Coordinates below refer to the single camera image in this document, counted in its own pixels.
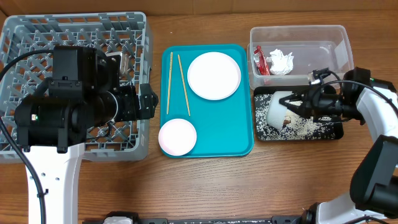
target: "blue tray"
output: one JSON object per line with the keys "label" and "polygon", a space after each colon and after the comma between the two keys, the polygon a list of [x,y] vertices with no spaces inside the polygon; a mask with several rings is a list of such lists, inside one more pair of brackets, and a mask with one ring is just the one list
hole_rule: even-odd
{"label": "blue tray", "polygon": [[[167,110],[167,89],[169,84],[170,53],[173,52],[172,83],[169,114]],[[192,61],[207,52],[221,52],[238,63],[242,79],[239,88],[223,100],[205,100],[189,87],[187,71]],[[177,55],[181,57],[185,87],[189,100],[191,117],[182,86]],[[191,122],[197,131],[197,143],[186,155],[178,157],[220,157],[245,156],[254,145],[250,86],[245,50],[236,44],[189,45],[166,49],[162,57],[162,91],[160,100],[160,127],[171,119],[182,118]]]}

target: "clear plastic bin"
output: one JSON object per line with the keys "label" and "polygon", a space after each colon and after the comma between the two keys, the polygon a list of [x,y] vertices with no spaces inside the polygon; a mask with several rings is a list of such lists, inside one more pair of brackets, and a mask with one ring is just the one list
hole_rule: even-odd
{"label": "clear plastic bin", "polygon": [[[279,49],[292,52],[293,70],[286,75],[260,75],[253,52],[260,45],[264,55]],[[341,78],[354,69],[353,53],[346,30],[340,25],[255,27],[250,31],[248,70],[250,87],[308,85],[307,75],[328,67]]]}

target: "white tissue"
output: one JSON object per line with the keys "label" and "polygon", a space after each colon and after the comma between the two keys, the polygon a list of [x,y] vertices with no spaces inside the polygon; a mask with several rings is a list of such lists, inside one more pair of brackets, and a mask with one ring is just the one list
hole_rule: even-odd
{"label": "white tissue", "polygon": [[292,53],[284,55],[281,50],[275,49],[269,53],[271,57],[267,57],[267,62],[272,62],[270,72],[274,75],[286,75],[293,70]]}

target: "chopstick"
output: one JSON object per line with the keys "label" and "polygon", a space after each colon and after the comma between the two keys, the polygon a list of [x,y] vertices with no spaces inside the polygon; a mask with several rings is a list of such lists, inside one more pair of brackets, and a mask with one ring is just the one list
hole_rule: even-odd
{"label": "chopstick", "polygon": [[170,88],[172,84],[172,67],[173,67],[173,52],[170,53],[170,70],[169,70],[169,89],[167,90],[167,114],[169,114],[170,105]]}
{"label": "chopstick", "polygon": [[185,88],[184,73],[182,72],[182,66],[181,66],[180,55],[177,55],[177,57],[178,57],[178,62],[179,62],[179,64],[180,64],[180,71],[181,71],[182,85],[184,86],[185,101],[187,102],[188,115],[189,115],[189,116],[191,116],[191,111],[189,110],[189,102],[188,102],[188,96],[187,96],[187,89]]}

